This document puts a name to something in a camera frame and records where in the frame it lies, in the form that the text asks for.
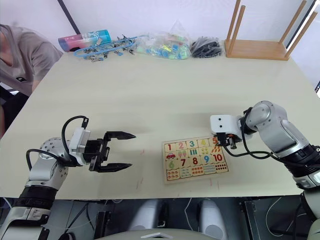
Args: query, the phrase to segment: table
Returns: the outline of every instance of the table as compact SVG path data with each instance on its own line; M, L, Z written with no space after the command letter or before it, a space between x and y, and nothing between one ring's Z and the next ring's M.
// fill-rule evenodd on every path
M57 199L144 199L296 195L301 192L282 163L233 158L228 173L211 179L164 184L162 142L210 136L210 115L241 115L269 100L319 144L320 101L292 59L226 58L168 60L147 55L116 56L91 63L65 53L31 95L0 145L0 196L18 197L28 178L26 150L60 137L64 122L89 117L91 138L105 131L137 136L112 140L108 161L132 163L115 173L69 169ZM72 122L71 138L81 120ZM268 150L258 134L247 141ZM244 148L238 144L236 153Z

